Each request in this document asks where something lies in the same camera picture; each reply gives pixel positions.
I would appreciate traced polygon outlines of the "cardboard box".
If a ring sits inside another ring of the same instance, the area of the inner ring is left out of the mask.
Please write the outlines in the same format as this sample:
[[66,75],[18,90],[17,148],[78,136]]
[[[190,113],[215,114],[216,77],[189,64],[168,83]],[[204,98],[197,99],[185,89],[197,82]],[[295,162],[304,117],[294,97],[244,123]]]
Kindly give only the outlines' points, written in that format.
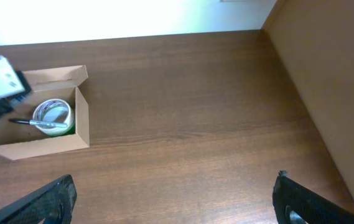
[[[32,93],[15,110],[0,119],[0,156],[10,160],[84,149],[90,146],[89,106],[79,86],[88,78],[86,66],[25,71]],[[11,118],[32,119],[41,103],[66,101],[73,111],[73,133],[49,136],[35,126],[16,124]]]

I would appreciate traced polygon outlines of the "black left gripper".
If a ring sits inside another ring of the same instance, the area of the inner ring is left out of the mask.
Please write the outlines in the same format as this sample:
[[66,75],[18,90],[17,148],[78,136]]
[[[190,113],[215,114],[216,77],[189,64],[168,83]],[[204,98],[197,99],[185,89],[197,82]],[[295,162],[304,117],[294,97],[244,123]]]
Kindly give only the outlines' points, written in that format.
[[22,101],[24,101],[32,92],[32,88],[28,84],[25,75],[20,70],[16,70],[16,75],[23,84],[25,91],[0,99],[0,117],[10,112],[13,112],[14,108]]

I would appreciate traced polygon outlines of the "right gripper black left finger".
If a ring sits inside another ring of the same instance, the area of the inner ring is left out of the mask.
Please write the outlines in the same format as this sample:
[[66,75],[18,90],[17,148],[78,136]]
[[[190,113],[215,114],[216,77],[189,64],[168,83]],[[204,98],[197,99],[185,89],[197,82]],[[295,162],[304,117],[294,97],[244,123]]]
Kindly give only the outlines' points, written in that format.
[[63,175],[0,209],[0,224],[69,224],[76,200],[72,176]]

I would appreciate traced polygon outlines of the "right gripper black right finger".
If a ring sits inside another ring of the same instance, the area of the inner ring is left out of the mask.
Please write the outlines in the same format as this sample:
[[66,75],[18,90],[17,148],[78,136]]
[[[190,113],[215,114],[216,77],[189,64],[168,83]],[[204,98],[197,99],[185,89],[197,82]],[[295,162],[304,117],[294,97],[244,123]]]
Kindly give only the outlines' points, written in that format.
[[283,224],[351,224],[354,214],[278,173],[272,191],[277,222]]

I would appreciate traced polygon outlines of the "beige masking tape roll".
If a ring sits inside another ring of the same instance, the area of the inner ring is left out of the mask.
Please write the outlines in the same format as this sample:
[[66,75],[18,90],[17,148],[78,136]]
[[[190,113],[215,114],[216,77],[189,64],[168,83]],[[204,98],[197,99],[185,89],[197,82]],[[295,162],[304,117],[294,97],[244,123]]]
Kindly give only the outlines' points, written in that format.
[[75,124],[74,110],[72,107],[66,101],[57,98],[44,101],[37,106],[33,112],[32,119],[37,121],[65,123],[68,125],[67,128],[36,126],[37,129],[48,136],[64,133],[70,126]]

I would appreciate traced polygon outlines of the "brown wooden side panel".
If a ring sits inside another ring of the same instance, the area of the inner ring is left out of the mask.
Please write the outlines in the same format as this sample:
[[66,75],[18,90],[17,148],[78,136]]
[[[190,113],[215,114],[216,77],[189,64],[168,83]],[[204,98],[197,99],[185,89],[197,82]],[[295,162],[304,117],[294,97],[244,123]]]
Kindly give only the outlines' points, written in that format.
[[277,1],[263,29],[354,199],[354,0]]

